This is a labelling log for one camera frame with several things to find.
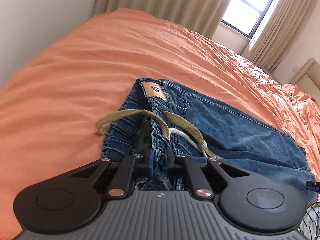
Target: black window frame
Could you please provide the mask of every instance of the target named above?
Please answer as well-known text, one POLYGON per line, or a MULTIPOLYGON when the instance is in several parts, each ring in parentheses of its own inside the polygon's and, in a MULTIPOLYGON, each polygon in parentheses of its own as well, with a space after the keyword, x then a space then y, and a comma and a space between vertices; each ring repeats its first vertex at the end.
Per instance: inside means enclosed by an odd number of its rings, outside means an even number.
POLYGON ((257 31, 260 23, 262 22, 264 16, 266 15, 271 3, 273 0, 269 0, 269 2, 267 3, 267 5, 265 6, 265 8, 260 11, 258 8, 256 8, 255 6, 253 6, 251 3, 249 3, 247 0, 240 0, 241 2, 245 3, 246 5, 250 6, 252 9, 254 9, 255 11, 257 11, 259 13, 259 18, 257 20, 257 22, 255 23, 255 25, 253 26, 252 30, 250 31, 249 34, 244 33, 243 31, 239 30, 238 28, 234 27, 232 24, 226 22, 225 20, 222 20, 221 22, 223 22, 224 24, 228 25, 229 27, 233 28, 234 30, 236 30, 237 32, 241 33, 242 35, 246 36, 249 39, 252 39, 253 35, 255 34, 255 32, 257 31))

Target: white wall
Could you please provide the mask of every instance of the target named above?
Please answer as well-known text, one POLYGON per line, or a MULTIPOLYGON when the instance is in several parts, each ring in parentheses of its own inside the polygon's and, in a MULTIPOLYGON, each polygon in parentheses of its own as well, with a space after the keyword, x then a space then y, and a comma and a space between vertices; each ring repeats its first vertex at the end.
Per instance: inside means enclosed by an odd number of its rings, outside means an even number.
POLYGON ((310 58, 320 62, 320 0, 300 37, 274 70, 275 78, 281 84, 289 83, 310 58))
POLYGON ((0 88, 93 14, 95 0, 0 0, 0 88))
POLYGON ((249 43, 249 39, 224 23, 220 23, 212 40, 232 49, 241 55, 249 43))

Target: gray ribbed panel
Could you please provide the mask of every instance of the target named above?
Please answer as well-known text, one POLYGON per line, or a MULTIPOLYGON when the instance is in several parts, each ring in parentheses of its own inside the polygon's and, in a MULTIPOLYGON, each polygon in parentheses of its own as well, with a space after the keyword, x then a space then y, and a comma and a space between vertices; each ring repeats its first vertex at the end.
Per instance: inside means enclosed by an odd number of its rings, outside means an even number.
POLYGON ((111 201, 100 217, 77 231, 40 235, 24 231, 17 240, 305 240, 297 231, 279 236, 257 236, 230 225, 215 205, 192 198, 187 191, 134 191, 111 201))

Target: orange blanket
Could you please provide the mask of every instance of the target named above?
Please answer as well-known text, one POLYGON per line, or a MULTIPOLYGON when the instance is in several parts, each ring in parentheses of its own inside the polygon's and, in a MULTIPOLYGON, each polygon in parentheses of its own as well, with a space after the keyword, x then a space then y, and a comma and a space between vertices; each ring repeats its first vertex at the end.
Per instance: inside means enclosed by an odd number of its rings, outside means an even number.
POLYGON ((319 109, 308 96, 198 33, 120 9, 79 26, 1 90, 1 240, 21 231, 12 211, 20 190, 99 158, 95 122, 137 77, 182 83, 290 133, 319 179, 319 109))

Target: drawstring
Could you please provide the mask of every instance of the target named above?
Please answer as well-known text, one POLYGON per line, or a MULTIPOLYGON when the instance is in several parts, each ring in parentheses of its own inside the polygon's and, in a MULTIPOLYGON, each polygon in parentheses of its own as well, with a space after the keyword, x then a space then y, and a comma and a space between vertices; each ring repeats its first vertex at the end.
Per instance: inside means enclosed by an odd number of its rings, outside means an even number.
POLYGON ((184 119, 183 117, 167 112, 162 111, 163 115, 168 119, 170 122, 182 127, 184 130, 186 130, 189 134, 193 136, 193 138, 197 141, 198 145, 183 131, 180 131, 176 128, 169 128, 164 120, 162 120, 158 115, 148 111, 148 110, 139 110, 139 109, 125 109, 116 111, 113 113, 108 114, 105 117, 102 117, 99 119, 96 123, 97 130, 100 134, 106 134, 109 129, 109 123, 119 120, 123 117, 127 117, 134 114, 144 114, 151 116, 152 118, 156 119, 158 123, 160 124, 162 135, 170 140, 170 135, 172 133, 178 134, 182 136, 183 138, 190 143, 191 146, 193 146, 195 149, 197 149, 204 157, 210 157, 210 158, 220 158, 220 156, 213 154, 212 151, 208 149, 208 145, 206 141, 203 139, 203 136, 201 132, 188 120, 184 119))

